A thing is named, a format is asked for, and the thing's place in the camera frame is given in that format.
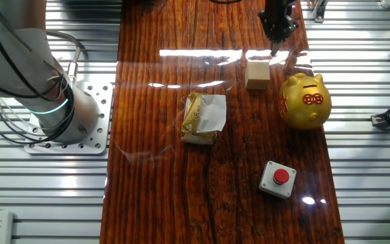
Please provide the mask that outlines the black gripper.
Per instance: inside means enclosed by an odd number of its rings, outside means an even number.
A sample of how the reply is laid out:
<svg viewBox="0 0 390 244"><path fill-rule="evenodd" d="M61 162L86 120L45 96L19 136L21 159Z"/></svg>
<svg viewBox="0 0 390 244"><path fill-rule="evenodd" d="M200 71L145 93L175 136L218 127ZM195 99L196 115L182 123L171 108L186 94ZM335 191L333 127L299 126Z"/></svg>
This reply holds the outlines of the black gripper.
<svg viewBox="0 0 390 244"><path fill-rule="evenodd" d="M296 0L265 0L264 9L258 13L265 36L271 43L271 56L275 56L280 45L299 27L291 13Z"/></svg>

